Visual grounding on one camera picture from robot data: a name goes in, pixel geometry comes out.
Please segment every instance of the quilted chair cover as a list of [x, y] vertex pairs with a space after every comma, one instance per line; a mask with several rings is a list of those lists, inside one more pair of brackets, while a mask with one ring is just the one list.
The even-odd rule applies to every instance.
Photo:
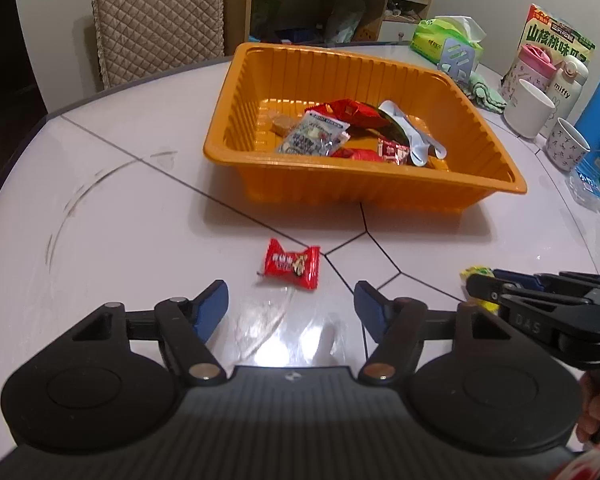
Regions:
[[91, 0], [105, 88], [224, 56], [222, 0]]

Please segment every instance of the ribbed gray surface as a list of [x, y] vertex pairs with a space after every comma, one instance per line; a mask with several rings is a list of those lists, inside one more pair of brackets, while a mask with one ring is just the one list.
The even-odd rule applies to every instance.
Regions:
[[165, 426], [125, 449], [69, 457], [21, 446], [0, 463], [0, 480], [546, 480], [571, 458], [457, 450], [348, 368], [297, 368], [291, 381], [292, 372], [237, 368], [223, 386], [191, 390]]

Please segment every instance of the table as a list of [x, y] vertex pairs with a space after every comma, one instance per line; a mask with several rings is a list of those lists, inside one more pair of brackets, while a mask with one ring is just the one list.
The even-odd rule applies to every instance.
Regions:
[[[406, 46], [345, 48], [430, 65]], [[228, 283], [230, 309], [209, 345], [225, 367], [244, 356], [237, 339], [253, 316], [271, 314], [260, 327], [271, 331], [282, 306], [285, 317], [250, 362], [338, 363], [357, 373], [375, 348], [353, 310], [357, 280], [389, 298], [455, 310], [464, 298], [458, 273], [468, 266], [600, 272], [600, 215], [571, 199], [541, 140], [520, 139], [483, 110], [528, 183], [524, 196], [496, 193], [461, 217], [247, 202], [235, 171], [202, 153], [228, 66], [202, 64], [65, 110], [17, 158], [0, 189], [0, 388], [106, 301], [145, 310], [193, 298], [216, 278]], [[497, 74], [479, 71], [496, 86]], [[320, 245], [315, 292], [261, 284], [271, 237], [288, 250]], [[325, 330], [331, 351], [319, 348]], [[133, 348], [160, 359], [154, 344]], [[421, 364], [448, 348], [427, 343]], [[11, 447], [0, 412], [0, 458]]]

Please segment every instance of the orange tray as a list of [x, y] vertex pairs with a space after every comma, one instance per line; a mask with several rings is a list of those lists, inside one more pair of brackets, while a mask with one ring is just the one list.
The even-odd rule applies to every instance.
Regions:
[[[391, 99], [447, 149], [448, 170], [275, 153], [282, 137], [268, 111], [302, 116], [322, 102]], [[375, 149], [373, 138], [350, 148]], [[243, 43], [206, 134], [206, 157], [235, 166], [256, 202], [367, 202], [465, 209], [495, 191], [526, 193], [525, 180], [487, 122], [444, 73], [315, 47]]]

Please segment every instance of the green cloth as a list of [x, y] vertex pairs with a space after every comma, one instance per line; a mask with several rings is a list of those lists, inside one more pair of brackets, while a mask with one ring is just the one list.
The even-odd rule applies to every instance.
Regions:
[[476, 101], [482, 108], [491, 112], [501, 114], [507, 106], [507, 102], [498, 92], [485, 82], [484, 78], [477, 72], [471, 72], [469, 85], [460, 85], [460, 88], [469, 99]]

